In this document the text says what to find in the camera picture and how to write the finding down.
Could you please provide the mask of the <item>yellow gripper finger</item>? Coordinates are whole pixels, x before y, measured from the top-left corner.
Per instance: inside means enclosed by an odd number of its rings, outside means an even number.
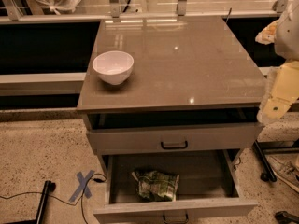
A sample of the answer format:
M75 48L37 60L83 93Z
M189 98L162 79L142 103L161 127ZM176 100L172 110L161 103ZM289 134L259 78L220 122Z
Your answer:
M262 124L278 121L298 98L299 62L287 61L280 67L272 67L267 75L257 120Z
M255 41L264 45L273 43L275 41L277 26L278 20L272 21L256 35Z

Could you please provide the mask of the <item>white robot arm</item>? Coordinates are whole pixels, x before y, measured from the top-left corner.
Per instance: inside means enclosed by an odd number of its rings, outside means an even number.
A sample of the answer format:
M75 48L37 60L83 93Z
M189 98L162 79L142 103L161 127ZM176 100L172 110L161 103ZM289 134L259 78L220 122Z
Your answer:
M265 95L257 120L264 125L281 119L299 98L299 0L292 0L278 20L271 22L255 41L274 44L275 53L284 58L279 68L267 74Z

